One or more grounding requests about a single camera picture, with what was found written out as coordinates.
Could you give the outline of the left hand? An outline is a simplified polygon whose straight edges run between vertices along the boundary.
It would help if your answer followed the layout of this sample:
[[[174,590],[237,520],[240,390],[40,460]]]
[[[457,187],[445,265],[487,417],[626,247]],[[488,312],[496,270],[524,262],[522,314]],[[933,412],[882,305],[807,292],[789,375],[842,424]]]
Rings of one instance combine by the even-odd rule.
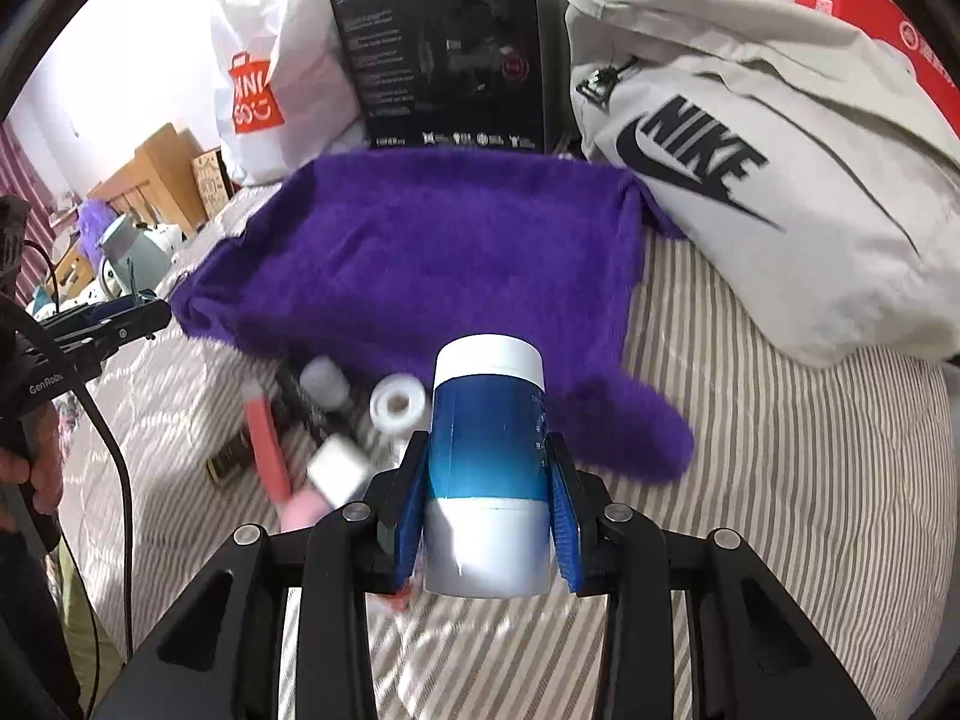
[[[28,455],[2,449],[2,484],[20,488],[29,483],[34,494],[32,508],[41,515],[53,515],[64,495],[62,452],[59,444],[59,415],[52,403],[44,403],[23,421]]]

